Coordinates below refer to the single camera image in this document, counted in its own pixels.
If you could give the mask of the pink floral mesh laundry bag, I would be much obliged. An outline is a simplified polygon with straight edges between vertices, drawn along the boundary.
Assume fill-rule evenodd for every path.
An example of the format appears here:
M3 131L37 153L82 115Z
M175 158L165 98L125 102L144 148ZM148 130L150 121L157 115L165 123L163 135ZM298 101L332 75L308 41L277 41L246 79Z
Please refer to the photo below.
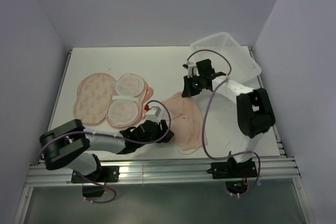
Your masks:
M73 114L86 126L107 121L113 128L126 129L145 117L144 103L153 93L138 75L127 73L116 80L107 73L94 73L80 83Z

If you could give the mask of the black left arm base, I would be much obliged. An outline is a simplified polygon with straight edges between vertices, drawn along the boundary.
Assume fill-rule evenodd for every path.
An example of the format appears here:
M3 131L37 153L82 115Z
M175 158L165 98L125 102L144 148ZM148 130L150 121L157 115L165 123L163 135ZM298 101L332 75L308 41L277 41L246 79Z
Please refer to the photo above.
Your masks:
M108 183L116 183L119 180L119 166L102 166L91 175L80 175L73 170L71 176L72 184L82 184L82 195L85 198L96 200L103 196L104 193L116 194L113 190L107 189Z

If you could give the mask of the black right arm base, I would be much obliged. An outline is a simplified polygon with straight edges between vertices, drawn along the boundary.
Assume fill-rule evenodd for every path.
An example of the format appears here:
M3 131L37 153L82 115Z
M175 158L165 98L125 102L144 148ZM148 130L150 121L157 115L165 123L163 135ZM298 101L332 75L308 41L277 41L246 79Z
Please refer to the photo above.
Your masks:
M255 162L251 158L242 163L237 163L234 158L226 162L214 162L206 172L213 179L254 178L258 175Z

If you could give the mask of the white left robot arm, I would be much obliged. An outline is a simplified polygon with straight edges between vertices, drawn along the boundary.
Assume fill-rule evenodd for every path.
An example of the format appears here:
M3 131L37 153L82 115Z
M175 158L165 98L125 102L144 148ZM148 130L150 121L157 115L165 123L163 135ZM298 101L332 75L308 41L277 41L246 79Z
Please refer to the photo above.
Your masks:
M165 120L146 120L137 127L105 133L85 128L81 120L74 119L42 134L39 142L48 170L68 167L80 179L97 182L107 175L96 151L127 155L145 145L168 143L173 137L171 123Z

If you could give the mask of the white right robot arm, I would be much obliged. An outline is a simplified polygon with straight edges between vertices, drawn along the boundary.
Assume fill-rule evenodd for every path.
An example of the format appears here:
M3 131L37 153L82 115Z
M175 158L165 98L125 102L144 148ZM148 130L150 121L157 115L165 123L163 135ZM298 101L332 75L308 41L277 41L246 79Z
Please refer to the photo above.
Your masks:
M190 98L200 94L203 90L212 92L205 109L202 123L202 148L207 157L221 161L224 157L213 157L206 149L205 126L209 109L215 94L220 94L236 105L237 124L241 140L237 145L237 152L226 156L233 158L227 164L228 173L234 177L240 176L245 171L245 163L255 154L255 148L261 137L275 124L275 115L264 88L253 89L232 80L229 73L216 72L209 59L196 63L187 61L183 64L187 75L183 77L184 89L182 97Z

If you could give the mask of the pink bra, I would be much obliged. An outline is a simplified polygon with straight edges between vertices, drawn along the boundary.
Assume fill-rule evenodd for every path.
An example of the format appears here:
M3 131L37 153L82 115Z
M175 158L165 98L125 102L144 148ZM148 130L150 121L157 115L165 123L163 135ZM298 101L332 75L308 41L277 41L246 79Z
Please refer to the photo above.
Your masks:
M178 92L163 101L171 119L172 143L183 155L190 155L202 147L203 115L195 99L184 98Z

